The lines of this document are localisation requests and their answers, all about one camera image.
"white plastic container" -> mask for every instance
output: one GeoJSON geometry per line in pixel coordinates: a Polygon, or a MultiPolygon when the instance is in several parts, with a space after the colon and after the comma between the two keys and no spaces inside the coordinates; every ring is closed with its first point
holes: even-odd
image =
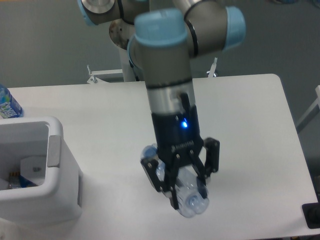
{"type": "Polygon", "coordinates": [[[64,141],[55,117],[0,120],[0,179],[20,171],[22,159],[45,156],[42,185],[0,190],[0,218],[19,224],[71,220],[81,213],[83,173],[64,141]]]}

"blue led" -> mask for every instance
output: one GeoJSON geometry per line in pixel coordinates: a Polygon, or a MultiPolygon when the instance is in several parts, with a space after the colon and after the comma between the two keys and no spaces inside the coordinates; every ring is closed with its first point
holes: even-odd
{"type": "Polygon", "coordinates": [[[188,127],[188,123],[186,120],[184,120],[183,122],[181,122],[181,127],[183,127],[184,129],[186,129],[188,127]]]}

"water bottle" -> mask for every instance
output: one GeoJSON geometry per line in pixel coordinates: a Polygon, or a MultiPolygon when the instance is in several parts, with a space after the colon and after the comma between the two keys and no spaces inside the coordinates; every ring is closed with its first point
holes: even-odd
{"type": "Polygon", "coordinates": [[[4,119],[22,117],[23,109],[10,91],[0,84],[0,116],[4,119]]]}
{"type": "MultiPolygon", "coordinates": [[[[157,145],[147,146],[142,151],[142,157],[154,157],[157,155],[157,145]]],[[[165,179],[166,165],[160,159],[156,169],[156,175],[160,181],[165,179]]],[[[182,216],[191,218],[196,214],[205,212],[209,205],[209,199],[203,199],[201,193],[208,193],[207,187],[192,174],[187,167],[179,169],[178,177],[175,182],[175,190],[178,199],[179,209],[177,210],[182,216]]]]}

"blue bottle label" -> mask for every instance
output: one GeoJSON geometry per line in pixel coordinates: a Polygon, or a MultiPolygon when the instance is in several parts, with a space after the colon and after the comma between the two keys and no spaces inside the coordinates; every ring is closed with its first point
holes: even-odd
{"type": "Polygon", "coordinates": [[[0,116],[4,119],[18,118],[22,114],[22,108],[12,95],[9,101],[0,104],[0,116]]]}

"light blue joint cap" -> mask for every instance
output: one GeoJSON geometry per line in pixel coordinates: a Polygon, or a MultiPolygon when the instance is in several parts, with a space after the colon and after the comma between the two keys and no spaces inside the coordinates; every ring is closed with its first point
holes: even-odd
{"type": "Polygon", "coordinates": [[[246,37],[246,21],[239,8],[227,6],[228,24],[223,50],[228,50],[240,45],[246,37]]]}
{"type": "Polygon", "coordinates": [[[143,13],[134,26],[136,40],[147,47],[172,47],[187,40],[184,17],[176,8],[143,13]]]}
{"type": "Polygon", "coordinates": [[[80,11],[81,11],[81,14],[82,14],[82,16],[83,16],[83,18],[84,18],[85,23],[86,23],[88,26],[96,26],[96,25],[90,20],[90,18],[88,17],[88,15],[87,15],[87,13],[86,13],[86,11],[85,11],[85,9],[84,9],[84,6],[83,6],[82,3],[81,3],[81,0],[77,0],[77,2],[78,2],[78,6],[79,6],[79,8],[80,8],[80,11]]]}

